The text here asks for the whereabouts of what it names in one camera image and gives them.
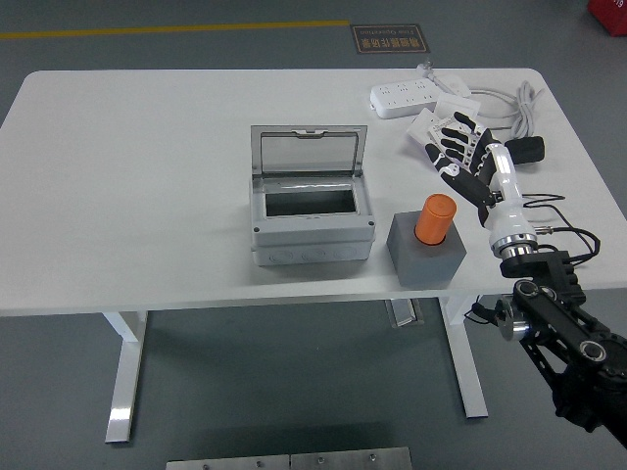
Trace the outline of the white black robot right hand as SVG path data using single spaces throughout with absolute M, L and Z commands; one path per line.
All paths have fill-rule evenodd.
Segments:
M 535 229 L 523 214 L 510 152 L 490 129 L 455 112 L 425 150 L 440 177 L 478 209 L 495 257 L 509 259 L 537 249 Z

